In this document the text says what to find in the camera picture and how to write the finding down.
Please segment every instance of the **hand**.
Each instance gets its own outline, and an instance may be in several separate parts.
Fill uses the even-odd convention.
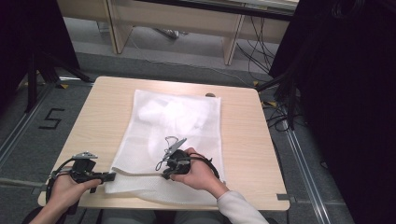
[[[185,152],[191,157],[199,157],[194,148],[190,147]],[[186,175],[171,175],[172,180],[181,182],[193,189],[204,189],[211,193],[215,198],[219,198],[228,188],[215,177],[212,170],[203,161],[191,160],[191,168]]]
[[[31,223],[55,223],[87,189],[96,188],[100,183],[101,180],[94,179],[78,184],[70,175],[59,175],[53,185],[47,205]]]
[[[96,188],[100,184],[100,179],[78,184],[70,175],[59,175],[53,185],[48,203],[59,203],[66,210],[75,204],[87,189]]]

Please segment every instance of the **white cloth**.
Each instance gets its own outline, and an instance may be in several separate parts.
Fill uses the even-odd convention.
[[[166,162],[159,171],[155,170],[168,148],[167,136],[187,138],[180,149],[194,147],[212,158],[220,179],[225,181],[220,98],[136,90],[132,117],[111,166],[111,172],[118,174],[114,182],[106,183],[106,192],[130,191],[142,199],[163,203],[216,204],[207,192],[161,177]]]

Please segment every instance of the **wooden table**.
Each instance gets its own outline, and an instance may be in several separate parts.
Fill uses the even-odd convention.
[[[82,151],[99,156],[95,172],[110,170],[132,115],[134,91],[221,97],[221,141],[227,186],[242,193],[259,210],[284,211],[289,201],[277,194],[286,189],[276,160],[258,93],[253,89],[166,82],[120,77],[99,77],[83,106],[54,169]],[[38,198],[45,204],[45,193]],[[177,206],[152,203],[122,194],[88,191],[79,206],[92,208],[144,208],[212,210],[210,206]]]

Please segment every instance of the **person's right hand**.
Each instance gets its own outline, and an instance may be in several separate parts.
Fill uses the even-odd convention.
[[[199,157],[194,148],[190,147],[185,152],[191,157]],[[171,175],[172,180],[184,183],[194,189],[204,189],[215,198],[219,198],[228,188],[215,177],[212,170],[203,161],[191,160],[190,171],[186,175]]]

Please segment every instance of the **desk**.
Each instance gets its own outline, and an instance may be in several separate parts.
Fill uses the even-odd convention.
[[[104,21],[109,25],[110,37],[115,53],[122,50],[134,26],[178,30],[203,35],[222,36],[224,62],[231,64],[235,41],[237,39],[257,40],[250,17],[242,14],[226,13],[201,8],[189,7],[216,4],[223,7],[245,8],[244,12],[255,11],[256,28],[261,26],[261,17],[269,8],[283,6],[279,9],[284,14],[292,15],[298,0],[211,0],[211,1],[133,1],[133,0],[57,0],[64,17],[83,20]],[[279,44],[288,28],[289,22],[266,19],[263,26],[263,41]]]
[[[99,156],[94,171],[109,171],[132,114],[134,90],[221,97],[221,141],[227,186],[242,193],[259,210],[284,211],[289,201],[258,93],[253,89],[119,77],[97,78],[54,169],[72,155],[89,150]],[[125,195],[88,191],[79,205],[92,208],[213,210],[210,206],[152,203]],[[45,193],[38,198],[45,204]]]

